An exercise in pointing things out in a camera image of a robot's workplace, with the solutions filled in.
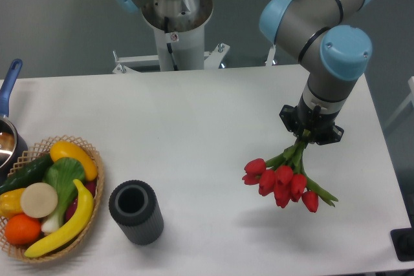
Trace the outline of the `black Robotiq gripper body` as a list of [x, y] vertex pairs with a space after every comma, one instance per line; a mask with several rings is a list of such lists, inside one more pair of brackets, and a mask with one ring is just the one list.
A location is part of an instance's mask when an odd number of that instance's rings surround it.
[[302, 96], [297, 106], [284, 105], [279, 116], [297, 141], [327, 145], [342, 139], [344, 130], [335, 124], [339, 112], [327, 112], [319, 103], [311, 107]]

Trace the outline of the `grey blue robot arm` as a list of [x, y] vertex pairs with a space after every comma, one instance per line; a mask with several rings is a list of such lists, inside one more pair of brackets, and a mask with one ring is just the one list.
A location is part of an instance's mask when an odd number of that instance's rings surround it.
[[[153, 29], [160, 69], [205, 69], [204, 27], [212, 0], [116, 0], [139, 11]], [[296, 59], [309, 78], [295, 107], [280, 112], [286, 129], [308, 143], [339, 142], [335, 120], [356, 81], [365, 72], [372, 42], [343, 23], [371, 0], [271, 0], [259, 18], [261, 33]]]

